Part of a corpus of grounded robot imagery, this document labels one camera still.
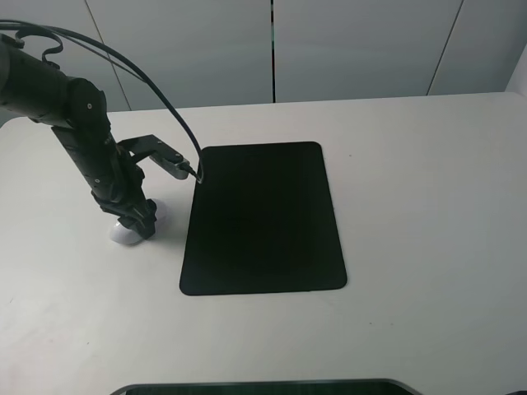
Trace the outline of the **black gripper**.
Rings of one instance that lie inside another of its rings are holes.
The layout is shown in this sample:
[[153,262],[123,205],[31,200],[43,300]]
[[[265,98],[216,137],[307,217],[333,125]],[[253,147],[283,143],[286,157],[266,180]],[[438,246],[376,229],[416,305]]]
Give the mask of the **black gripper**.
[[119,216],[117,232],[121,237],[150,239],[156,233],[157,205],[145,198],[143,178],[131,156],[119,151],[110,159],[110,172],[91,182],[91,195],[100,209]]

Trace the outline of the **dark curved robot base edge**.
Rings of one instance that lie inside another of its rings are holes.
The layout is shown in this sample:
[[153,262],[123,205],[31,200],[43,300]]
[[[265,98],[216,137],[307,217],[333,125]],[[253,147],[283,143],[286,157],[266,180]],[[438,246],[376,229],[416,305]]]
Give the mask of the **dark curved robot base edge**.
[[113,394],[418,394],[392,379],[131,384]]

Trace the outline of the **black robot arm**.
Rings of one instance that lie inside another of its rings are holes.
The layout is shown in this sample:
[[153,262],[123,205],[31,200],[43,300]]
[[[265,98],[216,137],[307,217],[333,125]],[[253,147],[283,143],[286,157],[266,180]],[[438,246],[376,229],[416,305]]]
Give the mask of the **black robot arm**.
[[141,239],[156,230],[156,204],[142,190],[144,173],[111,133],[103,91],[1,37],[1,106],[51,127],[91,188],[100,209]]

